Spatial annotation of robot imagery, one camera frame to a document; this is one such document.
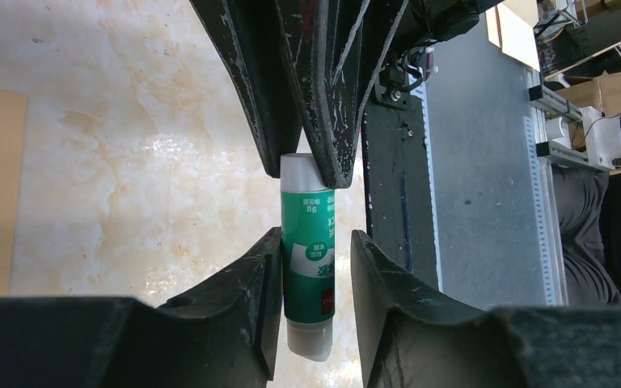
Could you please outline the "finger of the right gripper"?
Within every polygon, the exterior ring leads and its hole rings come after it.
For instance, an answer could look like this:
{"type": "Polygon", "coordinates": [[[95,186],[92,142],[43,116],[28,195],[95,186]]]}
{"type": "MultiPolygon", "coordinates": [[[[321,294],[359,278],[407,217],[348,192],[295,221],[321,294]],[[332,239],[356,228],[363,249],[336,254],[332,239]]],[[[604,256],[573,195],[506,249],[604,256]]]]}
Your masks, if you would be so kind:
{"type": "Polygon", "coordinates": [[[267,175],[280,176],[296,151],[300,115],[282,62],[274,1],[192,0],[192,7],[234,84],[267,175]]]}

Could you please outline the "green white glue stick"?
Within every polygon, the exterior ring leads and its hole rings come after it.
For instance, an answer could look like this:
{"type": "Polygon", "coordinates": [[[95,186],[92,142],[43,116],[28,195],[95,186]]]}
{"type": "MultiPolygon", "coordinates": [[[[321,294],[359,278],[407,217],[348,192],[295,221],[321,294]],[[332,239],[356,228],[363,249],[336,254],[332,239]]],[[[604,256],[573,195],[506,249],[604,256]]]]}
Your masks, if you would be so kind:
{"type": "Polygon", "coordinates": [[[289,350],[324,362],[333,343],[336,195],[311,154],[281,156],[281,243],[289,350]]]}

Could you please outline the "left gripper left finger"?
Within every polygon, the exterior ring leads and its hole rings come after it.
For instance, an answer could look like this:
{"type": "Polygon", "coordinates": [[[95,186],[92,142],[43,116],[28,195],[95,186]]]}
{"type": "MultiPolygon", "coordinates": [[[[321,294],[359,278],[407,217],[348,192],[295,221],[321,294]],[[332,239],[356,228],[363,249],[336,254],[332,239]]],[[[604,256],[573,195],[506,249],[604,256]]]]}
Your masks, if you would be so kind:
{"type": "Polygon", "coordinates": [[[0,387],[264,387],[281,323],[281,230],[151,307],[132,297],[1,297],[0,387]]]}

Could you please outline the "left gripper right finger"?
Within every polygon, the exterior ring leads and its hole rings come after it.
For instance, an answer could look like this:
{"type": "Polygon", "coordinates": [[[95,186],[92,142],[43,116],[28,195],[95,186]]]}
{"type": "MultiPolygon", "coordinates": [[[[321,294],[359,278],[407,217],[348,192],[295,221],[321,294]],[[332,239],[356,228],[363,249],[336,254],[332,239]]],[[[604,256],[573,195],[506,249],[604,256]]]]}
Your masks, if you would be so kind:
{"type": "Polygon", "coordinates": [[[351,278],[367,387],[621,387],[621,307],[479,310],[414,277],[361,230],[351,278]]]}

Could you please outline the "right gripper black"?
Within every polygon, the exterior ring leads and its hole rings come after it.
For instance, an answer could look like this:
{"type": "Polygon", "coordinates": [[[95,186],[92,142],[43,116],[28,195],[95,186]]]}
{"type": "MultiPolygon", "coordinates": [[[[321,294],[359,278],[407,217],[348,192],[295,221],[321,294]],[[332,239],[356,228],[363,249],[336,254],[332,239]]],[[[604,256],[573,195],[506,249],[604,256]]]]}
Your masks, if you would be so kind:
{"type": "Polygon", "coordinates": [[[501,0],[277,1],[282,64],[325,185],[348,188],[371,88],[390,48],[464,35],[501,0]]]}

